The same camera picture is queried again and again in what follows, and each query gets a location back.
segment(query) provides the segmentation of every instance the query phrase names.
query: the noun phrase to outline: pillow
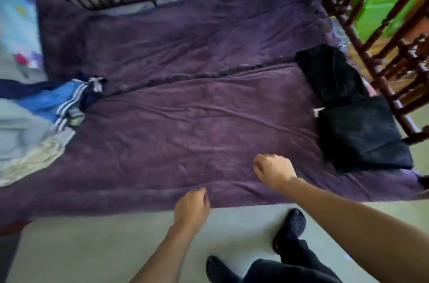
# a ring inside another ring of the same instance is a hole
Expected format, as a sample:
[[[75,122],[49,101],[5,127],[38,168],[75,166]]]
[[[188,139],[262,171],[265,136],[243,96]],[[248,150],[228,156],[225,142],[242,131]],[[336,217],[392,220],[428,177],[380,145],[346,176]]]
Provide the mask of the pillow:
[[[43,71],[36,0],[0,0],[0,50]]]

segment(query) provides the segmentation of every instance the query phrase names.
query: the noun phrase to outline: person's left arm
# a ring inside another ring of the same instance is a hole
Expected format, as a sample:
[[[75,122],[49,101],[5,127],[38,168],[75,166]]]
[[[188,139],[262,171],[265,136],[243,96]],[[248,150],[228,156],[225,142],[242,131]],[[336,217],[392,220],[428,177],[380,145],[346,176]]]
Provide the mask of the person's left arm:
[[[182,197],[174,208],[174,224],[164,241],[130,283],[177,283],[189,245],[209,214],[205,188]]]

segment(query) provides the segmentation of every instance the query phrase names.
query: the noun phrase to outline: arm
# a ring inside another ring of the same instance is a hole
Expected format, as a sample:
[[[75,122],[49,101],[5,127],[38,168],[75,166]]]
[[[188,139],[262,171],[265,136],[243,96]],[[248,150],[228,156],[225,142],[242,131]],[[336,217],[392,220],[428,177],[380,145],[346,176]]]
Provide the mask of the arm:
[[[281,156],[257,155],[261,181],[301,206],[364,270],[382,283],[429,282],[429,235],[364,204],[297,178]]]
[[[187,193],[174,208],[174,224],[130,283],[177,283],[186,252],[206,223],[210,202],[205,188]]]

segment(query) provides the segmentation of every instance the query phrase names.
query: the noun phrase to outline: black pants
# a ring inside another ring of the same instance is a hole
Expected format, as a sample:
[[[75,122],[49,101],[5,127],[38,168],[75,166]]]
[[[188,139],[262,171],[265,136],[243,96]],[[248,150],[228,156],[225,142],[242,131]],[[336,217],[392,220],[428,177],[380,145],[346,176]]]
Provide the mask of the black pants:
[[[246,276],[243,283],[259,282],[300,282],[300,283],[340,283],[338,276],[322,264],[305,240],[280,239],[278,243],[282,264],[258,259]]]

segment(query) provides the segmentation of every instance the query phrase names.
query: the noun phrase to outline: fist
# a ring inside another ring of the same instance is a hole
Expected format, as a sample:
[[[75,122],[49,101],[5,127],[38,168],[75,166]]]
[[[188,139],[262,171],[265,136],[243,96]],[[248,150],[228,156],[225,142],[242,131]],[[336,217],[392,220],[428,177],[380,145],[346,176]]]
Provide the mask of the fist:
[[[174,207],[174,225],[190,234],[197,234],[210,214],[210,201],[207,190],[201,188],[186,193]]]
[[[290,160],[276,154],[258,154],[253,171],[262,183],[280,193],[287,182],[297,177]]]

